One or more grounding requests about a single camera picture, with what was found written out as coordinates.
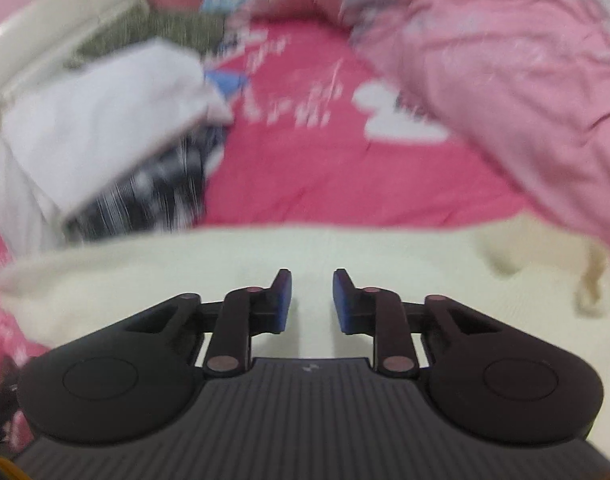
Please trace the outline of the pink grey floral duvet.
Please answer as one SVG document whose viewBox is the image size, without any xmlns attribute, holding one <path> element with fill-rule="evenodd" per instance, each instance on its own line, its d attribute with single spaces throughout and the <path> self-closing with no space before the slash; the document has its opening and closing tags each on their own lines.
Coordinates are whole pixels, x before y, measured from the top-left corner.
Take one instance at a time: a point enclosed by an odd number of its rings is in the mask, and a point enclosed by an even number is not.
<svg viewBox="0 0 610 480">
<path fill-rule="evenodd" d="M 249 0 L 324 16 L 408 104 L 610 246 L 610 0 Z"/>
</svg>

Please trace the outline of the cream fleece sweater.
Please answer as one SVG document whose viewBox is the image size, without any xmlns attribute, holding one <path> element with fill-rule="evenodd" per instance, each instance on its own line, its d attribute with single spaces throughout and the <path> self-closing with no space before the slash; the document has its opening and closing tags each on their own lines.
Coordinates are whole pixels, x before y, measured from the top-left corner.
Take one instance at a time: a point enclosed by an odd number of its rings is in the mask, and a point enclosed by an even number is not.
<svg viewBox="0 0 610 480">
<path fill-rule="evenodd" d="M 293 276 L 288 327 L 260 356 L 365 356 L 337 328 L 332 275 L 407 301 L 439 294 L 581 356 L 605 388 L 591 441 L 610 456 L 610 252 L 529 214 L 454 231 L 201 229 L 45 252 L 0 269 L 0 301 L 28 338 L 55 347 L 182 292 L 206 301 Z"/>
</svg>

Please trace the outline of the pile of white clothes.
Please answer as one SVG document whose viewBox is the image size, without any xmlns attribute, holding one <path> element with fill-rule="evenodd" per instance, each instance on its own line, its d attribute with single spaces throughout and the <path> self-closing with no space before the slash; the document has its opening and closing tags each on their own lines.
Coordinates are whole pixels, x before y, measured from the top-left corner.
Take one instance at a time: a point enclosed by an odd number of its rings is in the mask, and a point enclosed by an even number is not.
<svg viewBox="0 0 610 480">
<path fill-rule="evenodd" d="M 0 125 L 0 235 L 19 256 L 189 228 L 233 114 L 203 61 L 220 13 L 133 8 L 64 73 L 18 96 Z"/>
</svg>

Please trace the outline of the pink floral bed blanket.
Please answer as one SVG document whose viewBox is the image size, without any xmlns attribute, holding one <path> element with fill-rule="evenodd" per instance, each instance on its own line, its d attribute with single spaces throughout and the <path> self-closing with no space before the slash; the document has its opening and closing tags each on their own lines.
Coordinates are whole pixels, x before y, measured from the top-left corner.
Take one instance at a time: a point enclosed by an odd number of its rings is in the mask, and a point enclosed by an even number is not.
<svg viewBox="0 0 610 480">
<path fill-rule="evenodd" d="M 454 231 L 514 217 L 528 200 L 479 151 L 400 110 L 341 32 L 256 27 L 215 73 L 235 123 L 189 228 Z M 235 88 L 239 77 L 244 87 Z M 0 269 L 16 261 L 0 237 Z M 0 378 L 49 347 L 0 301 Z"/>
</svg>

